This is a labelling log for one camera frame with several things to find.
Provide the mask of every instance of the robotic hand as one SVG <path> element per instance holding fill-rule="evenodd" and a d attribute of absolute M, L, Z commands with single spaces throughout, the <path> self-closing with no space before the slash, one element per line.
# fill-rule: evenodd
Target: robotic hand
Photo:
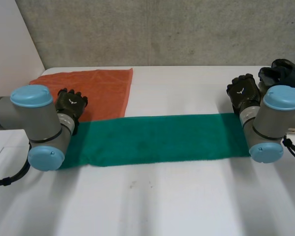
<path fill-rule="evenodd" d="M 227 86 L 234 113 L 239 115 L 251 157 L 271 163 L 283 156 L 281 141 L 295 157 L 295 146 L 286 132 L 295 128 L 295 65 L 279 59 L 259 72 L 262 99 L 252 75 L 241 75 Z"/>
<path fill-rule="evenodd" d="M 10 97 L 0 97 L 0 130 L 23 129 L 29 139 L 25 172 L 29 164 L 41 171 L 61 166 L 87 104 L 87 97 L 66 88 L 59 91 L 54 104 L 48 88 L 42 85 L 20 87 Z M 2 185 L 10 183 L 11 178 Z"/>
<path fill-rule="evenodd" d="M 286 59 L 277 59 L 271 67 L 263 67 L 259 72 L 259 87 L 263 94 L 274 85 L 287 85 L 295 88 L 295 64 Z"/>
<path fill-rule="evenodd" d="M 78 132 L 79 118 L 84 108 L 88 105 L 88 98 L 81 97 L 81 92 L 74 94 L 74 90 L 68 92 L 67 88 L 58 92 L 58 98 L 55 102 L 57 113 L 66 114 L 74 120 L 74 130 L 72 135 Z"/>
<path fill-rule="evenodd" d="M 253 75 L 241 75 L 232 80 L 227 86 L 227 95 L 230 97 L 235 114 L 252 106 L 260 106 L 261 95 Z"/>

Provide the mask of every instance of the black cable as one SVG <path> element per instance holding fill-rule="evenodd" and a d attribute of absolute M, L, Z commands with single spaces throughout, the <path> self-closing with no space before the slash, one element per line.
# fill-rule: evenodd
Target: black cable
<path fill-rule="evenodd" d="M 29 164 L 28 159 L 26 158 L 26 162 L 25 162 L 24 166 L 21 168 L 21 170 L 12 177 L 7 177 L 7 178 L 1 179 L 0 186 L 8 186 L 13 182 L 18 181 L 19 179 L 24 177 L 24 175 L 26 175 L 26 173 L 29 171 L 29 169 L 30 169 L 30 164 Z"/>
<path fill-rule="evenodd" d="M 295 157 L 295 145 L 286 137 L 286 135 L 283 137 L 283 145 L 290 151 L 293 157 Z"/>

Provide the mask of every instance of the logo on robotic hand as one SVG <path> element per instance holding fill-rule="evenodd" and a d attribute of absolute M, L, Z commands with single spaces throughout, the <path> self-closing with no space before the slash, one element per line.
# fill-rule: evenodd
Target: logo on robotic hand
<path fill-rule="evenodd" d="M 76 104 L 77 102 L 73 102 L 73 101 L 71 101 L 71 99 L 69 98 L 69 102 L 71 103 L 71 104 Z"/>
<path fill-rule="evenodd" d="M 242 94 L 242 92 L 244 92 L 244 88 L 242 88 L 242 90 L 241 90 L 241 91 L 239 91 L 239 92 L 236 92 L 236 93 L 238 93 L 238 94 Z"/>

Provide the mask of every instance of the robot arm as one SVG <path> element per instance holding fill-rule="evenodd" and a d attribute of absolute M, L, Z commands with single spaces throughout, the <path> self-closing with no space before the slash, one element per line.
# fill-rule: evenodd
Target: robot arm
<path fill-rule="evenodd" d="M 28 162 L 41 171 L 56 170 L 64 161 L 71 135 L 88 101 L 63 89 L 56 104 L 47 87 L 29 85 L 0 97 L 0 130 L 24 129 L 31 144 Z"/>
<path fill-rule="evenodd" d="M 280 159 L 281 141 L 289 128 L 295 128 L 295 88 L 272 86 L 261 101 L 252 75 L 247 74 L 235 78 L 227 94 L 234 112 L 239 114 L 251 157 L 263 163 Z"/>

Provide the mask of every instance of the white wall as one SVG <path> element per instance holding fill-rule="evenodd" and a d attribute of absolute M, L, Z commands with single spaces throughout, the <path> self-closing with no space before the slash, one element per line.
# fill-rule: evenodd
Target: white wall
<path fill-rule="evenodd" d="M 14 0 L 0 0 L 0 96 L 44 72 L 44 66 Z"/>

